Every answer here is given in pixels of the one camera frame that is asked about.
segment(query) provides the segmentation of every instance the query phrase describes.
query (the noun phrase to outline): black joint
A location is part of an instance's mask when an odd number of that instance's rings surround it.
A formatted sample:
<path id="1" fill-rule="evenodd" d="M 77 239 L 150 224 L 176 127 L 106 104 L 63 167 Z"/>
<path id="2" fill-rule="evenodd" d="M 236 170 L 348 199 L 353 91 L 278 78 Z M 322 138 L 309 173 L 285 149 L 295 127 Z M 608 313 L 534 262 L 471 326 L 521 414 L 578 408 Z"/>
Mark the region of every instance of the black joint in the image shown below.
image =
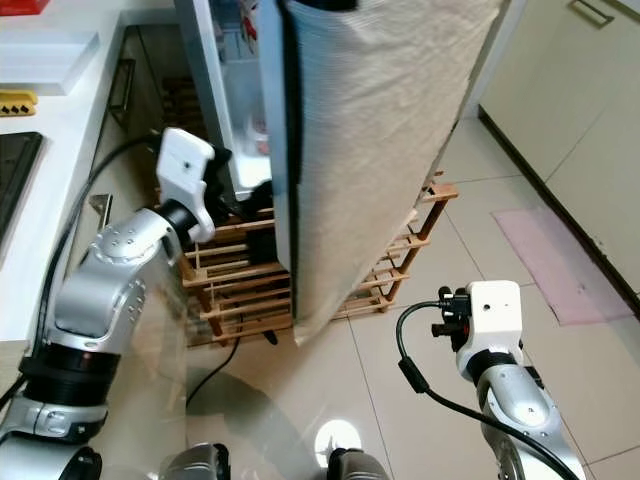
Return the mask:
<path id="1" fill-rule="evenodd" d="M 443 301 L 445 299 L 445 295 L 450 295 L 450 294 L 451 294 L 451 289 L 446 285 L 438 289 L 438 298 L 440 299 L 440 301 Z"/>
<path id="2" fill-rule="evenodd" d="M 469 363 L 467 363 L 467 372 L 469 372 L 473 379 L 473 384 L 477 387 L 482 374 L 496 365 L 517 365 L 517 363 L 510 353 L 482 350 L 471 357 Z"/>
<path id="3" fill-rule="evenodd" d="M 20 371 L 27 378 L 24 395 L 42 403 L 102 405 L 120 356 L 47 345 L 37 357 L 25 357 Z"/>
<path id="4" fill-rule="evenodd" d="M 429 390 L 427 380 L 422 376 L 420 370 L 410 357 L 404 357 L 398 362 L 398 366 L 405 378 L 416 393 L 426 393 Z"/>
<path id="5" fill-rule="evenodd" d="M 196 217 L 180 202 L 169 199 L 158 207 L 158 215 L 173 227 L 182 247 L 191 245 L 189 230 L 198 224 Z"/>

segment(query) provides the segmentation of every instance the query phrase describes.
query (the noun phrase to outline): metal handle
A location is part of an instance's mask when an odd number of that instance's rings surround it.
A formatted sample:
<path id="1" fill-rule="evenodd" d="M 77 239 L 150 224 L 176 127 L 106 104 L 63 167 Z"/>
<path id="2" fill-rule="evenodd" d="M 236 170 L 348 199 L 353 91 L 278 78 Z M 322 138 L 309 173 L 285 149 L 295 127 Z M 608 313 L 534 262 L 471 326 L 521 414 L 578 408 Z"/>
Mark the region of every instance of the metal handle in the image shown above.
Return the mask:
<path id="1" fill-rule="evenodd" d="M 116 81 L 119 78 L 120 72 L 125 73 L 124 88 L 122 90 L 122 96 L 118 103 L 109 102 L 109 112 L 113 115 L 113 118 L 118 125 L 122 128 L 126 128 L 128 125 L 128 111 L 129 103 L 131 100 L 131 90 L 133 89 L 133 78 L 136 71 L 136 61 L 132 58 L 123 58 L 118 61 L 118 67 L 114 76 L 113 90 L 116 89 Z"/>
<path id="2" fill-rule="evenodd" d="M 591 10 L 593 13 L 595 13 L 596 15 L 598 15 L 599 17 L 602 17 L 604 19 L 604 22 L 598 22 L 595 18 L 593 18 L 592 16 L 588 15 L 584 10 L 578 9 L 576 8 L 576 4 L 579 3 L 581 5 L 583 5 L 585 8 Z M 593 23 L 595 26 L 597 26 L 598 28 L 603 28 L 607 25 L 609 25 L 611 22 L 613 22 L 616 17 L 611 16 L 611 15 L 607 15 L 606 13 L 604 13 L 602 10 L 600 10 L 597 7 L 594 7 L 593 5 L 591 5 L 589 2 L 587 2 L 586 0 L 571 0 L 568 4 L 569 8 L 571 8 L 574 12 L 580 14 L 583 18 L 585 18 L 586 20 L 588 20 L 589 22 Z"/>
<path id="3" fill-rule="evenodd" d="M 100 215 L 100 220 L 98 220 L 98 232 L 101 232 L 109 223 L 112 203 L 113 195 L 110 193 L 100 193 L 89 197 L 89 205 L 91 205 L 98 215 Z"/>

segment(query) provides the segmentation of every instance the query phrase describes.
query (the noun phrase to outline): white cabinet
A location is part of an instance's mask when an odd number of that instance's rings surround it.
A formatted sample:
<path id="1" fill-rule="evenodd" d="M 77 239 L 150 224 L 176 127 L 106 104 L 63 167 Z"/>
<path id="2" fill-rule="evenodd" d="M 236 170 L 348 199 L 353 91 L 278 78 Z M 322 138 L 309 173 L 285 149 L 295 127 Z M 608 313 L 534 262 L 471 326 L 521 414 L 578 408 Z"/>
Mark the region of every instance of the white cabinet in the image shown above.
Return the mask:
<path id="1" fill-rule="evenodd" d="M 640 292 L 640 56 L 547 186 Z"/>
<path id="2" fill-rule="evenodd" d="M 480 104 L 542 178 L 596 121 L 638 57 L 639 24 L 611 3 L 530 0 Z"/>

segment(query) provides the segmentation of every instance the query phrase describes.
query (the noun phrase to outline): black cable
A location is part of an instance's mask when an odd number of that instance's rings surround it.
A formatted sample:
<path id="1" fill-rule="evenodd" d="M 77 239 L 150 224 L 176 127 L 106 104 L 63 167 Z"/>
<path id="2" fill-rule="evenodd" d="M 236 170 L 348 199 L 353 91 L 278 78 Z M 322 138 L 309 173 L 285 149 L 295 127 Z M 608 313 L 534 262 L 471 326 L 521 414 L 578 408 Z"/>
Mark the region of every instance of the black cable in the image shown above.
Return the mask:
<path id="1" fill-rule="evenodd" d="M 409 317 L 409 315 L 411 315 L 416 310 L 420 310 L 421 308 L 426 308 L 426 307 L 440 307 L 440 306 L 441 306 L 441 303 L 439 301 L 421 302 L 421 303 L 416 303 L 415 305 L 411 305 L 404 312 L 402 312 L 402 314 L 400 314 L 400 317 L 398 318 L 398 323 L 396 324 L 396 343 L 398 345 L 398 350 L 400 351 L 400 356 L 401 356 L 400 367 L 403 373 L 405 373 L 405 375 L 407 375 L 407 372 L 406 372 L 407 368 L 409 370 L 412 370 L 411 374 L 414 377 L 413 380 L 416 379 L 416 376 L 418 377 L 417 383 L 412 381 L 412 379 L 410 379 L 409 376 L 407 377 L 407 379 L 409 379 L 414 389 L 416 388 L 416 385 L 418 385 L 420 390 L 419 391 L 417 390 L 417 391 L 419 393 L 426 393 L 429 397 L 431 397 L 433 400 L 438 402 L 440 405 L 447 407 L 455 412 L 461 413 L 462 415 L 466 415 L 467 417 L 473 418 L 474 420 L 478 420 L 479 422 L 482 422 L 490 427 L 495 428 L 496 430 L 500 430 L 501 432 L 506 433 L 507 435 L 510 435 L 511 437 L 517 440 L 520 440 L 529 448 L 536 451 L 542 457 L 541 460 L 545 463 L 545 465 L 547 465 L 554 472 L 560 475 L 560 477 L 563 478 L 564 480 L 579 480 L 577 475 L 573 472 L 573 470 L 571 470 L 567 465 L 565 465 L 555 453 L 553 453 L 551 450 L 549 450 L 547 447 L 545 447 L 541 443 L 533 440 L 531 437 L 526 436 L 519 430 L 516 430 L 515 428 L 510 427 L 509 425 L 505 425 L 504 423 L 499 422 L 498 420 L 494 420 L 493 418 L 490 418 L 480 412 L 476 412 L 475 410 L 472 410 L 463 405 L 460 405 L 451 400 L 448 400 L 442 397 L 441 395 L 437 394 L 431 389 L 431 387 L 425 380 L 424 376 L 422 376 L 420 371 L 417 369 L 417 367 L 411 360 L 411 357 L 407 355 L 407 351 L 404 346 L 404 341 L 402 339 L 402 328 L 405 320 Z"/>
<path id="2" fill-rule="evenodd" d="M 129 150 L 132 147 L 141 144 L 149 144 L 153 147 L 158 147 L 157 141 L 160 139 L 159 134 L 149 134 L 144 135 L 142 137 L 134 138 L 126 143 L 123 143 L 115 150 L 111 151 L 104 157 L 104 160 L 100 162 L 96 168 L 89 174 L 87 181 L 83 185 L 82 189 L 76 196 L 76 199 L 71 207 L 71 211 L 67 216 L 67 221 L 64 225 L 62 233 L 58 239 L 56 247 L 53 251 L 53 255 L 51 256 L 51 260 L 49 260 L 49 265 L 47 267 L 47 273 L 45 275 L 44 284 L 42 286 L 42 292 L 40 294 L 40 307 L 38 311 L 38 320 L 36 323 L 36 333 L 35 339 L 33 342 L 33 351 L 31 355 L 33 357 L 37 357 L 40 353 L 40 349 L 42 348 L 43 338 L 44 338 L 44 328 L 47 320 L 47 313 L 49 309 L 49 297 L 51 296 L 51 287 L 53 286 L 53 278 L 56 273 L 56 269 L 58 267 L 58 263 L 60 261 L 60 257 L 62 256 L 62 252 L 64 251 L 65 245 L 67 244 L 67 240 L 69 239 L 69 235 L 73 231 L 73 226 L 80 215 L 80 211 L 82 210 L 82 205 L 91 190 L 91 187 L 95 183 L 98 175 L 102 173 L 102 171 L 108 167 L 118 156 L 120 156 L 126 150 Z M 18 376 L 16 381 L 9 387 L 9 389 L 2 395 L 0 398 L 0 411 L 5 406 L 5 404 L 16 394 L 16 392 L 22 387 L 26 378 L 23 375 Z"/>
<path id="3" fill-rule="evenodd" d="M 207 383 L 209 380 L 211 380 L 211 377 L 213 377 L 216 373 L 218 373 L 220 370 L 222 370 L 224 367 L 226 367 L 229 364 L 229 362 L 233 359 L 233 356 L 236 354 L 236 350 L 238 350 L 238 345 L 240 345 L 240 337 L 236 338 L 236 341 L 233 344 L 233 349 L 231 349 L 231 353 L 229 354 L 227 359 L 224 362 L 222 362 L 220 365 L 218 365 L 216 368 L 211 370 L 211 372 L 209 372 L 206 377 L 204 377 L 202 380 L 200 380 L 200 383 L 198 383 L 198 385 L 196 385 L 196 388 L 194 388 L 191 391 L 191 393 L 187 397 L 187 402 L 185 404 L 185 408 L 189 407 L 189 404 L 191 403 L 191 400 L 193 400 L 193 397 L 196 396 L 196 393 L 198 393 L 198 390 L 200 390 L 205 383 Z"/>
<path id="4" fill-rule="evenodd" d="M 16 392 L 20 390 L 20 387 L 22 387 L 22 385 L 24 385 L 24 382 L 26 381 L 27 379 L 25 378 L 24 375 L 19 375 L 18 378 L 16 378 L 16 381 L 13 382 L 13 385 L 11 385 L 7 389 L 7 391 L 4 392 L 4 394 L 2 395 L 2 398 L 0 398 L 0 412 L 2 412 L 2 409 L 7 404 L 7 402 L 11 400 L 11 398 L 13 398 Z"/>

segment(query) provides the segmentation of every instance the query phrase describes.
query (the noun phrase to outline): white countertop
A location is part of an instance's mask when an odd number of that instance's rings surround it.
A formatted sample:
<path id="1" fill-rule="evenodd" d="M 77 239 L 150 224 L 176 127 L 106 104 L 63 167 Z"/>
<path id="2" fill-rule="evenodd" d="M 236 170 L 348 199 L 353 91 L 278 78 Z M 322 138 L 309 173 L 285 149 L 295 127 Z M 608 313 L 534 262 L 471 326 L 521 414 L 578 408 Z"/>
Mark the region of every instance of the white countertop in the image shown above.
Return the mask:
<path id="1" fill-rule="evenodd" d="M 171 22 L 172 0 L 51 0 L 41 15 L 0 17 L 0 30 L 97 31 L 100 37 L 69 95 L 39 97 L 32 117 L 0 118 L 0 133 L 36 131 L 46 139 L 0 265 L 0 341 L 31 338 L 59 228 L 91 169 L 124 27 Z"/>

